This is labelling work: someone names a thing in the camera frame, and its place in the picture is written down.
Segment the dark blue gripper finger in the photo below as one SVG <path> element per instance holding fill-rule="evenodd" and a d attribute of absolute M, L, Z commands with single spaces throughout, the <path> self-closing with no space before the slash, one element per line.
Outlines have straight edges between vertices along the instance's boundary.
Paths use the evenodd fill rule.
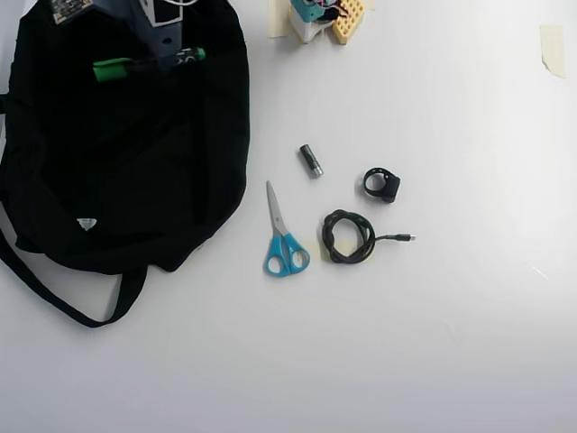
<path fill-rule="evenodd" d="M 163 70 L 171 69 L 176 63 L 177 53 L 182 48 L 181 30 L 162 30 L 157 49 L 159 66 Z"/>

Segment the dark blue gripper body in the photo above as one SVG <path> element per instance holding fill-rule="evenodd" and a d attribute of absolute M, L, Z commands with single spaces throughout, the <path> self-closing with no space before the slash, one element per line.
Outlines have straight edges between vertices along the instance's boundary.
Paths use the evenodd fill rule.
<path fill-rule="evenodd" d="M 125 20 L 147 43 L 181 43 L 183 5 L 176 1 L 99 0 L 97 8 Z"/>

